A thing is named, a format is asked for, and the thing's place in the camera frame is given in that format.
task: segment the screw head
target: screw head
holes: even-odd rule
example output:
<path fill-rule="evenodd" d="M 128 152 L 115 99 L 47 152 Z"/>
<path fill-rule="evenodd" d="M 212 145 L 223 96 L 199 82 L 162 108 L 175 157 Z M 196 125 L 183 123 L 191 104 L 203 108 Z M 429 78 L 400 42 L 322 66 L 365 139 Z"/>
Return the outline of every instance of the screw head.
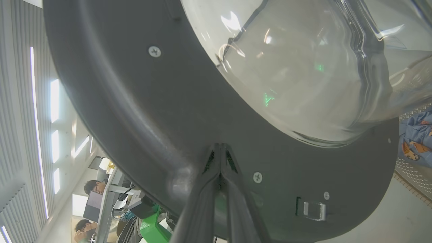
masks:
<path fill-rule="evenodd" d="M 261 175 L 261 173 L 259 173 L 259 172 L 255 172 L 254 181 L 256 183 L 261 183 L 262 180 L 263 180 L 263 175 Z"/>
<path fill-rule="evenodd" d="M 161 49 L 159 49 L 159 47 L 152 45 L 149 47 L 149 54 L 154 58 L 158 58 L 161 56 L 162 52 Z"/>
<path fill-rule="evenodd" d="M 324 192 L 324 199 L 328 201 L 330 199 L 330 193 Z"/>

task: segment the fluorescent light strip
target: fluorescent light strip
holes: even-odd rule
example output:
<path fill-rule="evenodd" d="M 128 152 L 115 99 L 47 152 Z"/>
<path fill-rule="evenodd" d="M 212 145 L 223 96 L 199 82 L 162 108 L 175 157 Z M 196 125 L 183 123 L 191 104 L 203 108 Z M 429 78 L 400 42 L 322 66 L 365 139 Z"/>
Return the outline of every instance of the fluorescent light strip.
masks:
<path fill-rule="evenodd" d="M 12 241 L 11 241 L 11 239 L 10 239 L 10 237 L 9 237 L 9 234 L 7 233 L 7 230 L 6 230 L 6 228 L 3 226 L 3 227 L 1 227 L 1 231 L 3 232 L 3 241 L 0 239 L 0 242 L 1 243 L 3 243 L 3 242 L 7 242 L 7 243 L 12 243 Z"/>
<path fill-rule="evenodd" d="M 55 130 L 55 132 L 51 134 L 51 149 L 53 154 L 53 163 L 55 163 L 60 156 L 58 130 Z"/>
<path fill-rule="evenodd" d="M 92 141 L 90 142 L 90 153 L 92 153 L 92 148 L 93 148 L 93 137 L 92 137 Z"/>
<path fill-rule="evenodd" d="M 75 150 L 75 153 L 73 153 L 73 157 L 76 158 L 78 156 L 78 154 L 81 152 L 81 150 L 83 150 L 83 148 L 85 147 L 85 145 L 89 142 L 90 136 L 87 136 L 86 139 L 84 140 L 84 142 L 80 145 L 80 147 Z"/>
<path fill-rule="evenodd" d="M 32 66 L 33 109 L 35 110 L 35 126 L 36 126 L 36 140 L 38 143 L 39 169 L 41 172 L 42 194 L 44 196 L 44 204 L 45 204 L 45 216 L 48 219 L 49 216 L 48 216 L 47 194 L 45 192 L 44 171 L 42 169 L 41 140 L 39 137 L 38 108 L 36 106 L 35 54 L 33 51 L 33 47 L 30 47 L 30 61 Z"/>
<path fill-rule="evenodd" d="M 54 171 L 54 194 L 60 191 L 60 170 L 57 168 Z"/>
<path fill-rule="evenodd" d="M 59 86 L 58 79 L 51 82 L 51 122 L 58 119 L 59 113 Z"/>

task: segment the clear plastic bowl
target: clear plastic bowl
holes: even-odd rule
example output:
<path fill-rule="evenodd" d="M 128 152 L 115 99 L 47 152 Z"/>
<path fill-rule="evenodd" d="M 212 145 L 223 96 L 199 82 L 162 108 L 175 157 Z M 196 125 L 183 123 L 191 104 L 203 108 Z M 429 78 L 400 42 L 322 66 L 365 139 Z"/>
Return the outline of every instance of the clear plastic bowl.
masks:
<path fill-rule="evenodd" d="M 429 4 L 182 0 L 227 82 L 284 133 L 322 147 L 429 102 Z"/>

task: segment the white ceiling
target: white ceiling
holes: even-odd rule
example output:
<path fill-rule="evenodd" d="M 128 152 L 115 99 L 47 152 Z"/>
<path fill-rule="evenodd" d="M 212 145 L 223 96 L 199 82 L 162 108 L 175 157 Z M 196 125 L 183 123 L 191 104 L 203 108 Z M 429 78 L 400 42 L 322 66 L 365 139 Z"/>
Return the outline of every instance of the white ceiling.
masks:
<path fill-rule="evenodd" d="M 41 6 L 41 1 L 26 2 Z M 58 75 L 45 36 L 42 10 L 26 2 L 0 0 L 0 227 L 7 229 L 13 243 L 35 242 L 49 231 L 79 178 L 100 151 L 93 141 L 90 153 L 91 135 L 61 84 L 59 119 L 51 123 L 50 84 Z M 31 47 L 48 219 L 33 109 Z M 59 131 L 60 156 L 53 164 L 51 134 L 55 130 Z M 87 136 L 89 142 L 73 158 L 73 151 Z M 57 168 L 60 190 L 55 195 L 53 173 Z"/>

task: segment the blue cartoon fabric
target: blue cartoon fabric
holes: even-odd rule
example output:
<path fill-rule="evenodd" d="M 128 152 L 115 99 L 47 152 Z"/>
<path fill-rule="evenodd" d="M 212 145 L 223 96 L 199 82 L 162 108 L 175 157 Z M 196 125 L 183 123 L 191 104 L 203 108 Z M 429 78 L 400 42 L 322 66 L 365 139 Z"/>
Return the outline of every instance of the blue cartoon fabric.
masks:
<path fill-rule="evenodd" d="M 398 155 L 432 168 L 432 108 L 400 122 Z"/>

